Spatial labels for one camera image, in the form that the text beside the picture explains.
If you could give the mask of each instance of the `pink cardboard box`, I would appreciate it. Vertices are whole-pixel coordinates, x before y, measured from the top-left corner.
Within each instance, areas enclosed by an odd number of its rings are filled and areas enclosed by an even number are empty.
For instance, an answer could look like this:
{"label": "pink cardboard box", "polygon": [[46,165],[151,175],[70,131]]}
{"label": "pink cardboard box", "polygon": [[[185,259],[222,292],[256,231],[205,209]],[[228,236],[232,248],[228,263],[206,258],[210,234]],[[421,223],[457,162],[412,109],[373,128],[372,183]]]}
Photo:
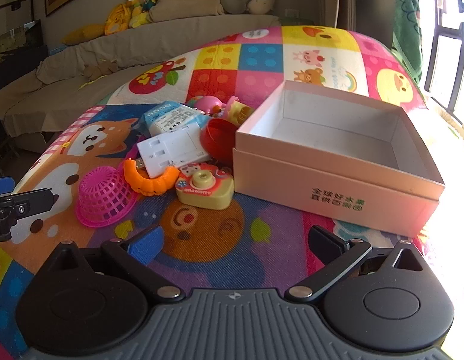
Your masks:
{"label": "pink cardboard box", "polygon": [[285,81],[238,129],[235,191],[415,237],[444,182],[401,107]]}

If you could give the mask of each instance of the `white plastic device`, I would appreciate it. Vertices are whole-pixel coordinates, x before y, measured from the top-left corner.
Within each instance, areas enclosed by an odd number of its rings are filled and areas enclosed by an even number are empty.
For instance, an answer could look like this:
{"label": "white plastic device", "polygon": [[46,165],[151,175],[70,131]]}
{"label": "white plastic device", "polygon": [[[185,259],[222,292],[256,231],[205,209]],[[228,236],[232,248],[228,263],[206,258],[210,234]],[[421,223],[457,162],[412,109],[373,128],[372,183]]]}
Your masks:
{"label": "white plastic device", "polygon": [[166,167],[179,168],[210,159],[200,144],[200,126],[196,122],[143,140],[137,148],[152,179],[160,176]]}

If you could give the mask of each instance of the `wall outlet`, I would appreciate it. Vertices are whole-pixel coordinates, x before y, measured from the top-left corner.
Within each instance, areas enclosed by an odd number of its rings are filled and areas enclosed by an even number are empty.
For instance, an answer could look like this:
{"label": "wall outlet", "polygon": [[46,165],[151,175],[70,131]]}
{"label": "wall outlet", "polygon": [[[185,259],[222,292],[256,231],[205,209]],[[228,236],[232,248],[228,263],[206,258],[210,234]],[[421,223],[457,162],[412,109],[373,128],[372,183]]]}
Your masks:
{"label": "wall outlet", "polygon": [[298,9],[285,9],[285,17],[293,17],[294,19],[299,18],[299,10]]}

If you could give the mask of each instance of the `yellow backpack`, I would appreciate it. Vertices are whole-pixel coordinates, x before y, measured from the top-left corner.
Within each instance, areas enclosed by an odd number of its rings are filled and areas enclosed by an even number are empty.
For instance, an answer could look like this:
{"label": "yellow backpack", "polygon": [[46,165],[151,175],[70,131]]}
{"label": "yellow backpack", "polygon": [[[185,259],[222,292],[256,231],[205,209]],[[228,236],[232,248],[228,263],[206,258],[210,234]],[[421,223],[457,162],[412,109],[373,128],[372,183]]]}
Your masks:
{"label": "yellow backpack", "polygon": [[131,12],[125,4],[117,5],[109,14],[104,32],[110,35],[129,28]]}

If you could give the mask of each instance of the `pink plastic basket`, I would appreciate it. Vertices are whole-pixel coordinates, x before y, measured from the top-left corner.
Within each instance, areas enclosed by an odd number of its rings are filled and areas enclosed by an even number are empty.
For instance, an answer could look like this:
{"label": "pink plastic basket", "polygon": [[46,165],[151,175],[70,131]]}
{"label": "pink plastic basket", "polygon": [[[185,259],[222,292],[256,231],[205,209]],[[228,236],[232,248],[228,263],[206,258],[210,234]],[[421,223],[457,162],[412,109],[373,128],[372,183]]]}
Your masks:
{"label": "pink plastic basket", "polygon": [[100,166],[80,181],[76,216],[84,226],[111,225],[126,216],[134,206],[138,194],[126,183],[120,168]]}

